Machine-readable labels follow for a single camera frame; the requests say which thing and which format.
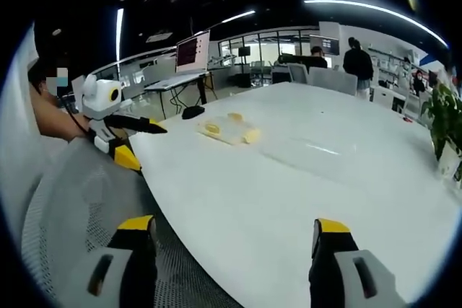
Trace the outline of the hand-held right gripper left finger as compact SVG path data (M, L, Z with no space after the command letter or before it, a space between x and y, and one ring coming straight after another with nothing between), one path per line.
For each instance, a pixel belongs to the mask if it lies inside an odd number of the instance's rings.
M125 220L108 246L82 258L67 283L68 307L153 307L157 280L153 215Z

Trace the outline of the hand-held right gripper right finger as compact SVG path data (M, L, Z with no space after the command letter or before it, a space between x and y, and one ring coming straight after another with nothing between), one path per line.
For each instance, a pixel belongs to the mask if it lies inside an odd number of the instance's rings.
M308 273L311 307L406 307L395 276L369 250L361 250L347 226L316 219Z

